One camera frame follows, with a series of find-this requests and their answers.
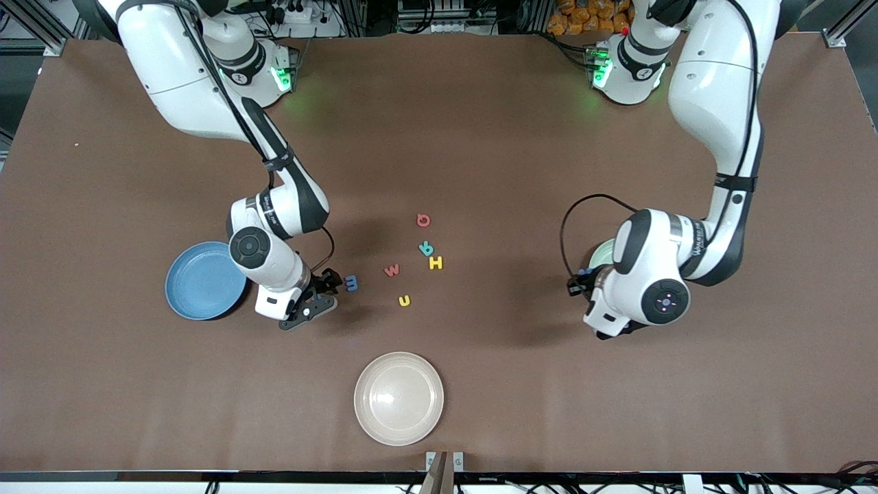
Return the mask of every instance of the brown table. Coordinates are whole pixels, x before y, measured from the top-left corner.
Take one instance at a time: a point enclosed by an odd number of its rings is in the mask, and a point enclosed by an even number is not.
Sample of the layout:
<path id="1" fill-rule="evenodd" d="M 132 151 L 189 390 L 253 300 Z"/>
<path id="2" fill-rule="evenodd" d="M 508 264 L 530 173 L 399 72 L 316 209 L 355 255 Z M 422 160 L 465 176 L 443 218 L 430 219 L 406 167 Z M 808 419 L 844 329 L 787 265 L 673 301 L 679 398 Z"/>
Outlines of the brown table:
<path id="1" fill-rule="evenodd" d="M 0 469 L 402 470 L 448 449 L 473 470 L 834 471 L 878 456 L 878 139 L 844 52 L 814 34 L 774 47 L 740 272 L 693 286 L 681 322 L 607 342 L 565 295 L 558 224 L 597 192 L 706 214 L 714 164 L 666 85 L 612 105 L 532 37 L 320 40 L 303 70 L 269 113 L 330 198 L 330 265 L 360 288 L 284 333 L 252 294 L 213 322 L 163 294 L 177 254 L 224 239 L 229 205 L 264 186 L 253 150 L 168 126 L 118 46 L 47 59 L 0 177 Z M 570 251 L 625 217 L 583 207 Z M 291 243 L 312 263 L 328 247 Z M 392 351 L 445 386 L 442 420 L 410 447 L 371 440 L 352 406 Z"/>

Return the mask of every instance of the white robotic arm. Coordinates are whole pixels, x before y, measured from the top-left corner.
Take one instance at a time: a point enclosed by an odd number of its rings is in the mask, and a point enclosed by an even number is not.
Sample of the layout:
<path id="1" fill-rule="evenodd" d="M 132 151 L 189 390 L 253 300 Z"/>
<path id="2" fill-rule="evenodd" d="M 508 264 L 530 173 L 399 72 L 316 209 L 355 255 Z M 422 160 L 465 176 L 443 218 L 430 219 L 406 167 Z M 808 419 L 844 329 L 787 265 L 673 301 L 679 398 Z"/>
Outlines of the white robotic arm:
<path id="1" fill-rule="evenodd" d="M 271 184 L 232 205 L 229 251 L 259 285 L 256 312 L 304 322 L 333 309 L 335 298 L 324 297 L 319 310 L 299 306 L 310 303 L 304 298 L 319 290 L 285 240 L 322 228 L 329 204 L 262 109 L 290 89 L 282 66 L 287 48 L 257 42 L 243 20 L 222 13 L 226 4 L 219 1 L 208 2 L 210 18 L 202 4 L 191 0 L 99 0 L 116 19 L 135 72 L 170 125 L 187 134 L 250 142 L 262 157 Z M 274 64 L 268 63 L 269 54 Z M 277 187 L 275 173 L 283 181 Z M 341 280 L 330 274 L 328 290 L 333 290 Z"/>
<path id="2" fill-rule="evenodd" d="M 668 103 L 680 126 L 713 154 L 717 174 L 706 219 L 641 210 L 619 228 L 613 264 L 572 282 L 585 289 L 590 303 L 583 320 L 599 338 L 672 323 L 689 307 L 683 280 L 712 286 L 738 269 L 763 141 L 756 88 L 780 3 L 635 0 L 628 35 L 604 45 L 608 58 L 594 86 L 617 102 L 639 103 L 659 85 L 666 55 L 688 23 Z"/>

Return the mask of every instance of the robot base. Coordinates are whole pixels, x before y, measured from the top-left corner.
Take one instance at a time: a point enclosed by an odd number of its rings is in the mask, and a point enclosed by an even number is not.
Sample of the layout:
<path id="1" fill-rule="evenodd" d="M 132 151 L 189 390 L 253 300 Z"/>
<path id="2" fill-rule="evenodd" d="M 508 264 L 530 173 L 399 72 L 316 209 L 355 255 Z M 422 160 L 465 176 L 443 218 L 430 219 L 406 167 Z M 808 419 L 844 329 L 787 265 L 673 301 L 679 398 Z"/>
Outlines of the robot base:
<path id="1" fill-rule="evenodd" d="M 282 47 L 270 40 L 259 40 L 265 48 L 266 62 L 262 70 L 246 85 L 235 85 L 234 90 L 244 98 L 251 98 L 262 108 L 278 101 L 296 86 L 296 68 L 299 51 Z"/>
<path id="2" fill-rule="evenodd" d="M 607 95 L 607 98 L 621 105 L 636 105 L 647 99 L 661 83 L 665 66 L 655 71 L 648 79 L 635 80 L 631 73 L 619 62 L 619 43 L 624 36 L 614 34 L 608 40 L 597 44 L 598 48 L 608 50 L 609 57 L 604 69 L 598 69 L 592 78 L 592 86 Z"/>

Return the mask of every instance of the white plate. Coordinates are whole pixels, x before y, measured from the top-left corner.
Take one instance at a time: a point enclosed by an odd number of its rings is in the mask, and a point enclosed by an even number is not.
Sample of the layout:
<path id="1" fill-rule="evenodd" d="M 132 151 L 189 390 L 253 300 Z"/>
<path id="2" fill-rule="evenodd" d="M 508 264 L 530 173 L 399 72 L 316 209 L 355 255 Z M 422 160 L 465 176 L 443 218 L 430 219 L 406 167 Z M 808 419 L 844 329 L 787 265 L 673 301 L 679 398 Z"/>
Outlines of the white plate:
<path id="1" fill-rule="evenodd" d="M 425 359 L 393 352 L 374 359 L 360 374 L 354 412 L 363 430 L 387 446 L 408 446 L 439 422 L 445 394 L 439 374 Z"/>

